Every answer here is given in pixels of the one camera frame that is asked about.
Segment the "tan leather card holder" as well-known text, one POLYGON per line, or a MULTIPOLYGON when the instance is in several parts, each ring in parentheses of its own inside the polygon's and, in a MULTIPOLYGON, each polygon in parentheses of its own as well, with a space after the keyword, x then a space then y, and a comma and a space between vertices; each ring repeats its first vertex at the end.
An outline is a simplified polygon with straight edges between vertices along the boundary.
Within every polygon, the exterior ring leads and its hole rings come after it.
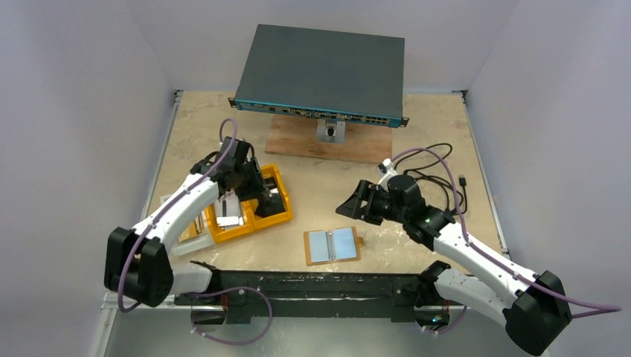
POLYGON ((356 227, 307 231, 303 234, 307 266, 357 261, 363 239, 356 227))

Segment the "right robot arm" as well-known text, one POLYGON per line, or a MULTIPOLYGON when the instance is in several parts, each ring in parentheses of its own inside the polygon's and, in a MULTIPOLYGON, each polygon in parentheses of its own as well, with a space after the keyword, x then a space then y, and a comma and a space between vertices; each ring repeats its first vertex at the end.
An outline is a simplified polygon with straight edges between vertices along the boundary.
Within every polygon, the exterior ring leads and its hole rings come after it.
POLYGON ((361 180, 336 213, 373 225, 399 223, 412 241, 466 269, 434 261, 417 278, 418 307, 438 300, 461 303, 504 327, 532 356, 541 356, 572 321, 557 275, 537 274, 488 248, 451 213, 428 205, 409 176, 393 176, 385 186, 361 180))

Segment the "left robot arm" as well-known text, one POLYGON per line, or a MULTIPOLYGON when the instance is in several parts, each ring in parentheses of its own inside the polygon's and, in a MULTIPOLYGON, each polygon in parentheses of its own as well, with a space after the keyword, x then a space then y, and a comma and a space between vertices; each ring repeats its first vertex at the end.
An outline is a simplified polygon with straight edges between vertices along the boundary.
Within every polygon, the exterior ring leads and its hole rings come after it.
POLYGON ((169 295, 193 294, 204 304, 218 301, 222 284, 204 263, 174 265, 170 251, 190 223, 225 193, 248 201, 266 195, 253 146, 226 137, 220 150, 195 163, 161 206, 132 228, 108 237, 103 284, 119 298, 157 307, 169 295))

